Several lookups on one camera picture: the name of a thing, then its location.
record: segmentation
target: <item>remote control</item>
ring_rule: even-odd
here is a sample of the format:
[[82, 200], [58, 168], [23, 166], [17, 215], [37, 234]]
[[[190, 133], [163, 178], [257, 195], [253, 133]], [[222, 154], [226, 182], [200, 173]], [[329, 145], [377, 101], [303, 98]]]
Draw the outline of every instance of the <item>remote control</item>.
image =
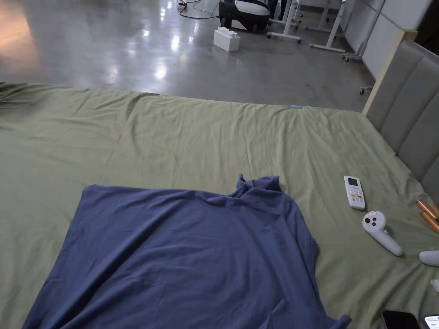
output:
[[360, 180], [357, 177], [345, 176], [345, 187], [349, 205], [354, 209], [364, 209], [365, 200]]

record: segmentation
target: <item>remote display screen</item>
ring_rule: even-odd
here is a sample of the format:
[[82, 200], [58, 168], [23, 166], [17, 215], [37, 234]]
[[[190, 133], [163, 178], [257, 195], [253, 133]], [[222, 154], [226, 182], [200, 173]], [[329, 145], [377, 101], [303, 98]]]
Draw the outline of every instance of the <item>remote display screen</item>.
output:
[[358, 186], [356, 179], [348, 178], [348, 183], [349, 183], [349, 185]]

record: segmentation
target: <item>phone screen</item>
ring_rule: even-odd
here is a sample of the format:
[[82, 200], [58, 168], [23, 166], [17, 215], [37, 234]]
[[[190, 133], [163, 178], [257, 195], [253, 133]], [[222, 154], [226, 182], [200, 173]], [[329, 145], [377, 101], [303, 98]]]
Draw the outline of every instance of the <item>phone screen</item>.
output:
[[439, 328], [439, 315], [426, 316], [424, 321], [428, 329]]
[[387, 329], [419, 329], [417, 320], [411, 313], [383, 311], [382, 314]]

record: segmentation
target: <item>gray headboard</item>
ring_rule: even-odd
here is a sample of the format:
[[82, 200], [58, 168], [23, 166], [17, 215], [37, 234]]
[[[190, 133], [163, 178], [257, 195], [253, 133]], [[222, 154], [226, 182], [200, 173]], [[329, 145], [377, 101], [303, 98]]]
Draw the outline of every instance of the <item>gray headboard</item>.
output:
[[366, 116], [439, 205], [439, 57], [403, 41]]

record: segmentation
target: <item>white container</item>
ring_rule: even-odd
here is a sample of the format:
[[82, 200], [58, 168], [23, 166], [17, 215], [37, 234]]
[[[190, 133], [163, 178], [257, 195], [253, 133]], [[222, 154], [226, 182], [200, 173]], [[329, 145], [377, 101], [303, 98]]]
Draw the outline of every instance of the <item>white container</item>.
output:
[[221, 27], [213, 34], [213, 44], [226, 51], [237, 51], [239, 48], [239, 36], [236, 32]]

